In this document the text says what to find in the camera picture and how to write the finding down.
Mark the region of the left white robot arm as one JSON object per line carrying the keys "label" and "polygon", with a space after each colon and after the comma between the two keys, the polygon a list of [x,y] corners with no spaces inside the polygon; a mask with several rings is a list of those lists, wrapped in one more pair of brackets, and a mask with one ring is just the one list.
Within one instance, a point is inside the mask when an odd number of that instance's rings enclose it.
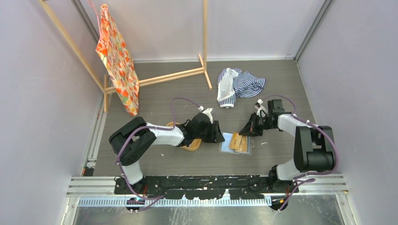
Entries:
{"label": "left white robot arm", "polygon": [[135,117],[114,132],[108,141],[117,155],[116,164],[127,178],[126,188],[133,194],[139,194],[144,188],[139,160],[151,146],[188,147],[197,139],[204,143],[224,142],[219,121],[201,112],[183,124],[168,127],[156,126],[143,117]]}

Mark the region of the gold credit card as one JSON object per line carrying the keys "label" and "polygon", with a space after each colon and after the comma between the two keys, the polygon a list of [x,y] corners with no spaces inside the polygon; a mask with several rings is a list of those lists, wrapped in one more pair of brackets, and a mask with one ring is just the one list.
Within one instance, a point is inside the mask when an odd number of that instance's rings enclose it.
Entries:
{"label": "gold credit card", "polygon": [[240,135],[239,133],[233,133],[232,139],[229,143],[229,148],[232,150],[236,150],[239,146],[241,137],[242,137],[242,135]]}
{"label": "gold credit card", "polygon": [[248,153],[248,137],[242,136],[238,148],[235,150],[238,153]]}

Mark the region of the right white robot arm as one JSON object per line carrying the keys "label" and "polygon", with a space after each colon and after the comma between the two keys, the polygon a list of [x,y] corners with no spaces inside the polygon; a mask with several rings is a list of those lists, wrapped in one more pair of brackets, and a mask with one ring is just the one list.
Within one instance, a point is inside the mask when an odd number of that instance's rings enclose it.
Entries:
{"label": "right white robot arm", "polygon": [[262,136],[265,130],[277,129],[294,138],[293,158],[284,164],[275,165],[268,173],[268,187],[281,192],[288,184],[307,175],[328,175],[337,166],[337,153],[333,131],[329,126],[318,126],[300,120],[295,113],[285,111],[280,99],[273,99],[263,106],[260,99],[255,104],[256,112],[239,132],[242,136]]}

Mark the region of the grey card holder wallet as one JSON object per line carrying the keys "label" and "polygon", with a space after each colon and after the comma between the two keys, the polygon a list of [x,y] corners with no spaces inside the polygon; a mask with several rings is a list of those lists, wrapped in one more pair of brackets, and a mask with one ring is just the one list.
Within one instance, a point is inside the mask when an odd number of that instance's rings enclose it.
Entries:
{"label": "grey card holder wallet", "polygon": [[225,132],[223,132],[222,136],[224,142],[220,143],[220,152],[237,155],[252,155],[253,143],[251,137],[243,136],[239,133]]}

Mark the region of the orange oval tray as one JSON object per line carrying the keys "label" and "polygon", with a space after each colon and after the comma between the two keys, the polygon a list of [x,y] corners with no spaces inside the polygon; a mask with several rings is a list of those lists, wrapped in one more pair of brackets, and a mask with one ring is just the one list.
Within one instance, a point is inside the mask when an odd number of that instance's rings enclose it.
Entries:
{"label": "orange oval tray", "polygon": [[180,148],[182,148],[184,150],[187,150],[187,151],[190,151],[190,152],[194,152],[194,151],[198,150],[198,148],[200,147],[201,143],[202,143],[201,139],[194,139],[189,146],[186,146],[186,145],[185,146],[180,146]]}

